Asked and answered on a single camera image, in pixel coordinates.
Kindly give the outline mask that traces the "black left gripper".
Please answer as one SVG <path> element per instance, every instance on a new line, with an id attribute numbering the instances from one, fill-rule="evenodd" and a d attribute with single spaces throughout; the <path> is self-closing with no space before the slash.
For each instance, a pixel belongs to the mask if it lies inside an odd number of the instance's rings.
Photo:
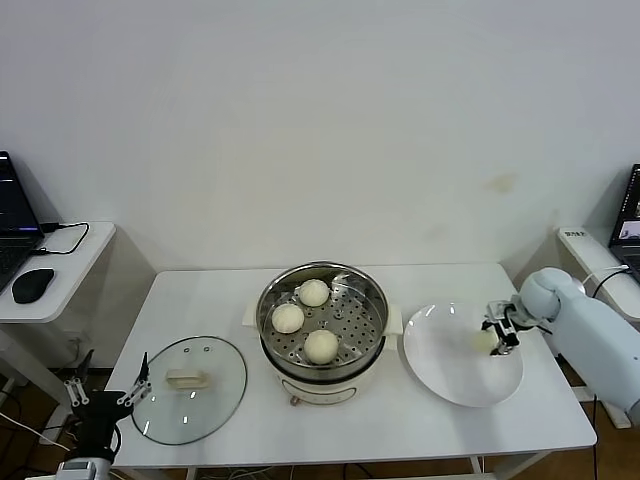
<path id="1" fill-rule="evenodd" d="M 90 349 L 76 367 L 74 375 L 65 380 L 74 416 L 79 420 L 76 445 L 70 458 L 114 458 L 111 448 L 117 423 L 132 413 L 132 407 L 151 392 L 148 354 L 144 353 L 139 374 L 132 387 L 125 392 L 91 392 L 88 396 L 84 384 L 93 357 Z"/>

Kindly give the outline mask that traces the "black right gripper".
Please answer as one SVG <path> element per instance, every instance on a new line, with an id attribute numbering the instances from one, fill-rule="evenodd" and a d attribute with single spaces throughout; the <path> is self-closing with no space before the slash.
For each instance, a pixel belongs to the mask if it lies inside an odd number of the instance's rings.
<path id="1" fill-rule="evenodd" d="M 495 324 L 489 320 L 482 322 L 481 330 L 483 332 L 495 333 Z M 505 356 L 509 355 L 515 348 L 520 345 L 519 338 L 516 334 L 509 334 L 506 337 L 500 337 L 499 341 L 494 349 L 491 350 L 491 356 Z"/>

